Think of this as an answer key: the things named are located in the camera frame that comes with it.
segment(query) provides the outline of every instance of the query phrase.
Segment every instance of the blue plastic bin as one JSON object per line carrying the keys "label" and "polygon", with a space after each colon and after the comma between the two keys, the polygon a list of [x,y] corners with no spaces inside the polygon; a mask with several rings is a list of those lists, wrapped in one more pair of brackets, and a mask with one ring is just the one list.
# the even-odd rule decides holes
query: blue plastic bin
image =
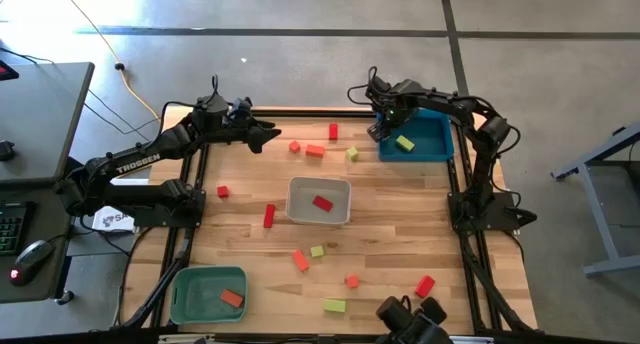
{"label": "blue plastic bin", "polygon": [[[396,139],[404,135],[416,146],[411,152],[398,147]],[[443,162],[453,156],[451,126],[446,114],[420,109],[401,127],[378,145],[381,161]]]}

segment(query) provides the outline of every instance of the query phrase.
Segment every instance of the yellow-green block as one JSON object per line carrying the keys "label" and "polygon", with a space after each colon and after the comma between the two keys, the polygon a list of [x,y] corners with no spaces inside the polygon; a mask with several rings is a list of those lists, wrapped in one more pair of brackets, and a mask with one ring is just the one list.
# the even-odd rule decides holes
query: yellow-green block
{"label": "yellow-green block", "polygon": [[344,300],[325,299],[324,310],[344,313],[347,311],[347,302]]}
{"label": "yellow-green block", "polygon": [[322,248],[322,245],[311,247],[311,257],[312,258],[317,258],[317,257],[323,256],[323,255],[324,255],[324,249]]}
{"label": "yellow-green block", "polygon": [[396,139],[396,144],[400,145],[400,147],[406,151],[412,151],[413,147],[416,146],[411,140],[405,138],[404,135],[400,135],[398,139]]}
{"label": "yellow-green block", "polygon": [[351,147],[351,148],[347,149],[347,157],[351,161],[358,160],[358,149],[356,149],[356,147]]}

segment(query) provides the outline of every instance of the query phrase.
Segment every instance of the computer mouse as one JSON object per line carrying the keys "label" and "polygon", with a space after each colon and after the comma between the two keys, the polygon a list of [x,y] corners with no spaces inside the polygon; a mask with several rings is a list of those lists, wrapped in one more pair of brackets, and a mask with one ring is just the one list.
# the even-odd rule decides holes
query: computer mouse
{"label": "computer mouse", "polygon": [[51,253],[53,253],[53,245],[48,241],[38,240],[31,243],[16,258],[9,273],[9,282],[15,286],[29,284]]}

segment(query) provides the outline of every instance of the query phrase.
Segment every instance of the orange block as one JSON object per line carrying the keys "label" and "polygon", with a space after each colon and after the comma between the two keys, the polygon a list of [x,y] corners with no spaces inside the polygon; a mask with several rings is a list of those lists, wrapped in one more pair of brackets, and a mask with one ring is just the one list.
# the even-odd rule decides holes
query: orange block
{"label": "orange block", "polygon": [[222,294],[220,294],[220,299],[229,305],[233,305],[236,308],[240,308],[240,306],[242,305],[242,301],[244,300],[244,297],[232,292],[231,290],[225,289],[222,291]]}
{"label": "orange block", "polygon": [[295,141],[295,140],[294,140],[294,141],[292,141],[292,142],[289,144],[289,150],[290,150],[292,153],[297,153],[297,152],[299,152],[299,151],[300,151],[300,144],[298,144],[298,142],[297,142],[297,141]]}
{"label": "orange block", "polygon": [[358,285],[360,285],[360,280],[357,275],[349,275],[344,281],[347,283],[347,287],[351,289],[357,288]]}
{"label": "orange block", "polygon": [[324,156],[324,147],[318,145],[307,145],[308,156],[314,156],[316,158],[322,158]]}
{"label": "orange block", "polygon": [[293,261],[296,262],[296,265],[298,266],[298,269],[300,269],[300,271],[309,269],[309,262],[304,257],[302,250],[298,249],[293,252]]}

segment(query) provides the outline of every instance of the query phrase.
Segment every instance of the wooden table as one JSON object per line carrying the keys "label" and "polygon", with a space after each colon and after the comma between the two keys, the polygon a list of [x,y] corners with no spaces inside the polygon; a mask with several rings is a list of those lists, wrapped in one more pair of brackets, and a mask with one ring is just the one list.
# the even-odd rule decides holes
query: wooden table
{"label": "wooden table", "polygon": [[[165,124],[175,125],[187,112],[187,108],[169,109]],[[417,307],[420,300],[413,291],[422,276],[430,275],[436,281],[430,295],[448,314],[444,329],[450,334],[471,334],[460,246],[446,202],[450,191],[446,164],[381,163],[376,144],[366,133],[371,119],[268,120],[276,122],[282,134],[265,145],[260,155],[252,154],[243,144],[212,145],[204,182],[207,203],[190,262],[191,266],[242,267],[249,281],[247,314],[238,323],[184,325],[181,331],[382,334],[388,330],[375,316],[382,301],[390,295],[408,294]],[[327,140],[330,122],[339,125],[335,143]],[[453,133],[456,167],[462,168]],[[292,140],[303,148],[307,144],[325,146],[324,158],[290,153]],[[360,152],[356,163],[345,156],[351,146]],[[193,160],[192,177],[196,164]],[[170,160],[154,164],[150,183],[177,178],[180,166],[180,161]],[[464,188],[461,172],[458,170],[458,177]],[[285,204],[292,176],[348,180],[352,185],[351,222],[340,228],[291,222]],[[495,181],[504,184],[499,166]],[[228,199],[217,197],[219,185],[229,187]],[[269,203],[276,205],[276,214],[273,228],[264,229]],[[167,230],[154,229],[138,245],[126,281],[124,319],[156,285],[166,236]],[[497,287],[520,317],[535,327],[518,247],[501,232],[487,232],[486,237]],[[182,236],[178,238],[177,247]],[[324,257],[310,258],[309,248],[315,245],[324,246]],[[291,258],[295,249],[303,250],[309,258],[311,267],[304,273]],[[348,274],[360,277],[359,288],[345,286]],[[488,325],[483,290],[479,296]],[[324,312],[325,298],[345,299],[347,312]],[[165,300],[165,319],[168,302]]]}

